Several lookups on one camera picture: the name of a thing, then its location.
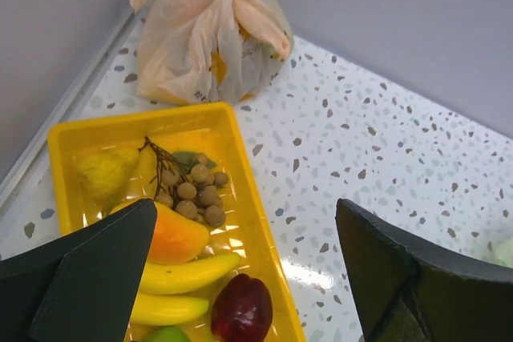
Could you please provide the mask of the yellow banana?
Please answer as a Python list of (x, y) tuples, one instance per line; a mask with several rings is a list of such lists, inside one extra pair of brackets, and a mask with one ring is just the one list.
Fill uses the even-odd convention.
[(209, 301), (187, 294), (226, 276), (239, 262), (240, 255), (230, 252), (180, 265), (146, 264), (130, 321), (168, 326), (201, 317)]

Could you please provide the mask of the orange yellow mango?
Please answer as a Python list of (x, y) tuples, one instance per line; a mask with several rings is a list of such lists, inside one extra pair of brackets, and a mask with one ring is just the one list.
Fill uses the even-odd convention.
[(156, 207), (156, 225), (147, 254), (151, 264), (178, 265), (195, 259), (208, 245), (209, 230), (168, 206), (151, 199)]

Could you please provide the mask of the green knotted plastic bag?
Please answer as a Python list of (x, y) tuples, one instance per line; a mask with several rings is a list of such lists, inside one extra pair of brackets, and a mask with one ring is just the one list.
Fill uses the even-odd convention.
[(512, 268), (512, 235), (497, 241), (488, 241), (482, 260), (491, 264)]

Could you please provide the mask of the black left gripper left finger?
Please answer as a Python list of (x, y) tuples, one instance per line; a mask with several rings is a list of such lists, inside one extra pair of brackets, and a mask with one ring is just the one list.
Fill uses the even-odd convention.
[(154, 228), (140, 199), (1, 262), (3, 341), (121, 341)]

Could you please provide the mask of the bunch of longan fruit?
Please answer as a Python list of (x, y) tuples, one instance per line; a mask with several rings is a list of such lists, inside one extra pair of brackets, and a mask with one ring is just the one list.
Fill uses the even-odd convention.
[(149, 137), (144, 138), (140, 150), (149, 150), (155, 156), (156, 174), (149, 184), (156, 202), (206, 227), (219, 228), (225, 224), (220, 190), (230, 178), (225, 172), (214, 170), (213, 160), (200, 152), (170, 152)]

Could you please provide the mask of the green apple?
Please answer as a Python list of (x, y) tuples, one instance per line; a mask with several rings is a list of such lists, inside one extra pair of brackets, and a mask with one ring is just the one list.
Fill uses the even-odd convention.
[(141, 342), (189, 342), (187, 334), (176, 326), (164, 326), (149, 332)]

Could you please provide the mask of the dark red apple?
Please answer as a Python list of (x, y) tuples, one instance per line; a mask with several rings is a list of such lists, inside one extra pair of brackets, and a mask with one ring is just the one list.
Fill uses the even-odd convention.
[(273, 303), (267, 286), (242, 273), (217, 296), (211, 312), (211, 333), (218, 341), (261, 342), (272, 321)]

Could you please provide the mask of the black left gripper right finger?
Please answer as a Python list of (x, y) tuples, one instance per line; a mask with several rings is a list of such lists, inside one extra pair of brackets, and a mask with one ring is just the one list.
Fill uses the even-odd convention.
[(510, 341), (512, 270), (440, 247), (348, 199), (336, 225), (366, 341)]

